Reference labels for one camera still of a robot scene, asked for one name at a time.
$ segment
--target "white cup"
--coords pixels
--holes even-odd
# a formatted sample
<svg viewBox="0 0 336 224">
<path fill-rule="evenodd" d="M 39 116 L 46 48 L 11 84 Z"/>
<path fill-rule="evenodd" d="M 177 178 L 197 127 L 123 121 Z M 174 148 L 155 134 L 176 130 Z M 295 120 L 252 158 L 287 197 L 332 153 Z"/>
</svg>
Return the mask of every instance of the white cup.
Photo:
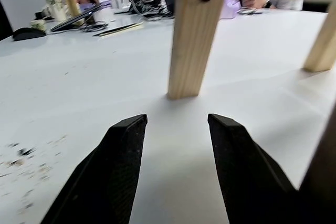
<svg viewBox="0 0 336 224">
<path fill-rule="evenodd" d="M 46 21 L 44 19 L 37 19 L 37 20 L 32 20 L 30 22 L 30 25 L 32 28 L 36 28 L 41 31 L 46 31 L 47 30 L 47 25 Z"/>
</svg>

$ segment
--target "crumb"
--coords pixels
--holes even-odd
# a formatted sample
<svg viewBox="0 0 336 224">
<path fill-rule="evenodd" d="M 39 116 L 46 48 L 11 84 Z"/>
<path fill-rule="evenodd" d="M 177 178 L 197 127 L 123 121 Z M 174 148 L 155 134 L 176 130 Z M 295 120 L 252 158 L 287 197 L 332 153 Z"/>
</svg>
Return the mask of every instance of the crumb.
<svg viewBox="0 0 336 224">
<path fill-rule="evenodd" d="M 12 173 L 7 173 L 7 174 L 4 174 L 4 175 L 0 175 L 0 178 L 5 177 L 5 176 L 7 176 L 9 174 L 12 174 Z"/>
<path fill-rule="evenodd" d="M 47 179 L 49 179 L 49 178 L 50 178 L 49 176 L 44 175 L 44 176 L 42 176 L 42 177 L 40 178 L 40 180 L 47 180 Z"/>
<path fill-rule="evenodd" d="M 16 145 L 19 145 L 19 143 L 9 144 L 8 147 L 15 147 Z"/>
<path fill-rule="evenodd" d="M 23 197 L 27 197 L 32 191 L 34 191 L 34 190 L 32 189 L 32 190 L 29 190 L 28 192 L 26 192 Z"/>
<path fill-rule="evenodd" d="M 13 166 L 13 165 L 15 165 L 15 166 L 22 166 L 23 164 L 24 164 L 23 159 L 18 159 L 18 160 L 13 161 L 13 162 L 7 162 L 7 165 L 8 165 L 9 167 L 11 167 L 11 166 Z"/>
<path fill-rule="evenodd" d="M 26 149 L 21 149 L 17 152 L 17 155 L 19 156 L 28 156 L 29 154 L 31 154 L 34 151 L 34 148 L 31 148 L 29 150 Z"/>
<path fill-rule="evenodd" d="M 29 207 L 32 207 L 34 204 L 33 203 L 29 203 L 28 205 L 25 206 L 25 208 L 29 208 Z"/>
</svg>

